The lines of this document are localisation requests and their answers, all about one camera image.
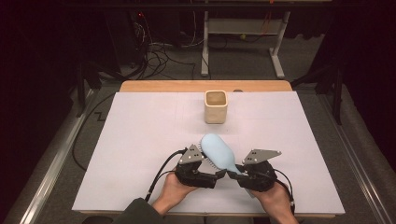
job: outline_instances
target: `light blue object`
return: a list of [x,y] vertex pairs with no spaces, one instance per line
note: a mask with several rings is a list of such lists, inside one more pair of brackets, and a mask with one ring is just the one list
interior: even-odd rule
[[215,133],[204,135],[201,140],[201,150],[220,170],[227,169],[241,175],[235,166],[233,151]]

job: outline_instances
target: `gray floor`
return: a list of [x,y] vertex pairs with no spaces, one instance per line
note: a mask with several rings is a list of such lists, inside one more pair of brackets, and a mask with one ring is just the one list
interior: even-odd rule
[[[284,40],[279,59],[286,80],[294,80],[307,72],[321,39],[319,37],[303,40],[297,37]],[[211,78],[276,79],[267,51],[275,44],[275,40],[272,36],[254,43],[229,40],[226,48],[222,49],[225,46],[224,40],[221,37],[212,37],[210,46],[213,48],[209,54]],[[166,47],[166,53],[171,59],[188,64],[168,61],[163,73],[150,79],[170,79],[170,77],[191,79],[191,74],[194,79],[209,79],[200,76],[201,47],[181,49]],[[196,64],[193,71],[191,63]],[[150,64],[154,66],[158,64],[158,60],[154,58]],[[104,83],[104,87],[95,93],[96,97],[92,105],[98,104],[119,87],[119,83]],[[392,223],[391,220],[396,220],[395,214],[391,212],[396,209],[396,175],[368,133],[347,93],[347,88],[343,89],[342,126],[334,125],[329,115],[328,99],[331,96],[316,95],[313,88],[314,85],[310,84],[301,85],[295,90],[299,94],[305,114],[346,209],[346,213],[342,216],[331,219],[316,218],[313,222]],[[108,99],[98,106],[95,112],[102,112],[102,116],[106,116],[110,106],[111,99]],[[35,168],[5,223],[21,222],[59,148],[64,144],[65,138],[73,132],[76,113],[77,108],[74,107]],[[104,122],[98,120],[98,115],[92,114],[81,129],[75,150],[78,160],[85,167],[89,164],[103,125]],[[87,215],[73,212],[71,207],[83,176],[84,172],[76,166],[69,154],[35,223],[82,223]]]

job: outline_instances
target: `dark background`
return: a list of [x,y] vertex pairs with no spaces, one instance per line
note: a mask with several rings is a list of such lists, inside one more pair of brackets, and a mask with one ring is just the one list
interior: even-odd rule
[[[395,4],[388,0],[370,6],[370,10],[329,10],[309,15],[296,12],[291,14],[286,32],[289,38],[297,34],[310,38],[327,33],[312,70],[336,57],[341,49],[352,47],[347,48],[345,83],[393,169],[396,167],[393,159],[396,149],[395,9]],[[123,61],[137,60],[138,51],[134,55],[120,52],[122,48],[134,52],[136,44],[125,14],[68,13],[51,1],[2,1],[0,10],[3,78],[0,220],[3,220],[70,111],[73,102],[69,94],[77,84],[81,61],[93,60],[120,71]],[[180,31],[193,32],[190,13],[145,13],[157,36],[169,42],[177,44]],[[200,34],[203,12],[196,15]],[[111,35],[115,31],[122,33],[119,39],[114,33]]]

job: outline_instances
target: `wooden table edge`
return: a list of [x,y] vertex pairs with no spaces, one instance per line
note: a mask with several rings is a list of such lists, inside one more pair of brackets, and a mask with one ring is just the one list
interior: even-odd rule
[[130,80],[120,92],[292,91],[285,80]]

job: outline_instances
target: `black cable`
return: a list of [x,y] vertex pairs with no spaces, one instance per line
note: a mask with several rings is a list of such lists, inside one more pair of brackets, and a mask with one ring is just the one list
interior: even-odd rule
[[148,193],[146,195],[145,201],[148,202],[149,201],[149,197],[151,196],[152,191],[154,191],[155,185],[158,182],[158,179],[161,177],[161,172],[163,171],[163,168],[166,166],[166,164],[172,160],[172,158],[174,158],[177,154],[184,154],[187,151],[187,149],[183,149],[183,150],[179,150],[174,152],[172,155],[170,155],[168,157],[168,159],[166,159],[166,161],[163,163],[163,166],[160,168],[160,170],[158,171],[158,173],[155,175],[154,180],[152,181],[151,186],[148,189]]
[[[146,63],[147,63],[147,66],[146,66],[146,68],[147,68],[147,67],[149,67],[149,59],[148,59],[148,52],[147,51],[146,51],[146,54],[145,54],[145,60],[146,60]],[[136,80],[141,80],[143,75],[145,75],[145,73],[146,73],[146,70],[141,72],[139,74],[139,76],[136,78]]]
[[195,70],[195,63],[183,63],[183,62],[179,62],[176,61],[174,59],[172,59],[171,57],[169,57],[169,55],[166,53],[165,47],[163,46],[163,53],[166,55],[166,57],[169,59],[169,61],[172,61],[174,63],[180,63],[180,64],[186,64],[186,65],[192,65],[192,70],[191,70],[191,80],[194,80],[194,70]]
[[154,54],[154,55],[157,56],[157,57],[150,58],[149,61],[150,61],[150,60],[153,60],[153,59],[157,59],[158,62],[159,62],[159,64],[155,67],[155,69],[152,68],[151,66],[149,66],[149,68],[151,68],[151,69],[153,70],[153,72],[152,72],[150,75],[142,76],[142,79],[147,79],[147,78],[149,78],[149,77],[157,76],[157,75],[160,74],[160,73],[165,69],[165,67],[166,67],[166,63],[167,63],[167,61],[168,61],[167,59],[165,60],[164,58],[160,57],[160,56],[157,54],[157,52],[151,52],[151,53]]
[[239,40],[240,41],[243,41],[243,42],[248,42],[248,43],[255,43],[255,42],[257,42],[258,40],[260,40],[261,38],[263,38],[264,37],[264,35],[259,35],[259,36],[257,36],[255,39],[253,39],[253,40],[246,40],[246,39],[240,39],[239,38]]
[[[141,74],[142,72],[144,72],[144,71],[146,70],[146,68],[147,68],[147,60],[144,58],[143,61],[142,61],[142,63],[139,64],[139,66],[138,66],[133,72],[131,72],[130,74],[125,75],[125,76],[122,75],[122,74],[120,74],[120,73],[118,73],[118,74],[120,74],[120,76],[123,76],[123,77],[127,78],[127,80],[129,80],[129,79],[131,79],[131,77],[135,77],[135,76]],[[105,76],[103,76],[103,75],[101,75],[101,74],[99,74],[99,78],[101,78],[102,80],[106,80],[106,81],[115,81],[115,80],[117,80],[117,81],[123,81],[123,80],[120,79],[120,78],[116,78],[116,77],[105,77]]]
[[100,105],[102,104],[105,100],[107,100],[108,98],[110,98],[111,96],[115,95],[116,93],[111,93],[110,95],[108,95],[105,99],[103,99],[101,102],[99,102],[94,108],[93,110],[91,110],[91,112],[87,115],[87,117],[85,117],[84,121],[82,121],[81,126],[79,127],[78,133],[73,141],[73,145],[72,145],[72,156],[73,156],[73,160],[76,163],[76,165],[81,168],[83,171],[87,171],[87,168],[85,168],[83,165],[81,165],[81,163],[78,162],[77,158],[76,158],[76,142],[78,140],[78,137],[81,133],[82,128],[84,127],[85,123],[87,122],[88,118],[90,117],[90,115],[93,113],[93,111]]
[[97,68],[98,70],[104,71],[105,73],[109,74],[110,76],[116,78],[119,81],[126,81],[128,80],[127,77],[124,77],[122,74],[118,73],[118,72],[114,72],[104,66],[102,66],[101,64],[94,62],[94,61],[87,61],[87,63],[95,68]]
[[293,197],[293,187],[291,186],[291,182],[290,182],[290,180],[288,179],[288,177],[287,177],[285,174],[283,174],[282,172],[278,171],[277,169],[274,169],[274,171],[277,171],[277,172],[279,172],[280,174],[282,174],[283,176],[285,176],[285,178],[286,178],[286,179],[288,180],[288,182],[289,182],[290,190],[288,189],[288,186],[285,185],[282,181],[280,181],[280,180],[278,180],[278,179],[276,179],[276,178],[273,178],[272,176],[269,176],[269,175],[267,175],[267,174],[265,174],[265,173],[263,173],[263,172],[259,172],[259,171],[254,171],[253,173],[254,173],[254,174],[257,174],[257,175],[263,175],[263,176],[269,178],[270,180],[273,180],[273,181],[275,181],[276,183],[280,184],[280,185],[286,190],[286,192],[287,192],[288,195],[289,195],[290,209],[291,209],[291,212],[294,214],[295,203],[294,203],[294,197]]
[[[274,169],[275,171],[277,171],[278,173],[280,173],[280,174],[282,174],[283,176],[285,176],[285,178],[288,180],[288,182],[289,182],[289,186],[290,186],[290,192],[287,190],[287,193],[289,194],[289,198],[290,198],[290,208],[291,208],[291,212],[294,214],[294,210],[295,210],[295,202],[294,202],[294,197],[293,197],[293,187],[291,186],[291,182],[290,182],[290,180],[288,179],[288,177],[285,175],[285,174],[283,174],[282,172],[280,172],[280,171],[278,171],[277,169]],[[278,184],[280,184],[280,185],[282,185],[283,186],[283,188],[285,188],[285,189],[288,189],[288,187],[283,183],[283,182],[281,182],[280,180],[276,180],[276,182],[278,183]]]
[[169,173],[174,173],[174,172],[175,172],[175,171],[166,171],[166,172],[163,172],[160,176],[158,176],[157,182],[158,182],[159,179],[161,179],[161,177],[162,177],[163,175],[166,175],[166,174],[169,174]]

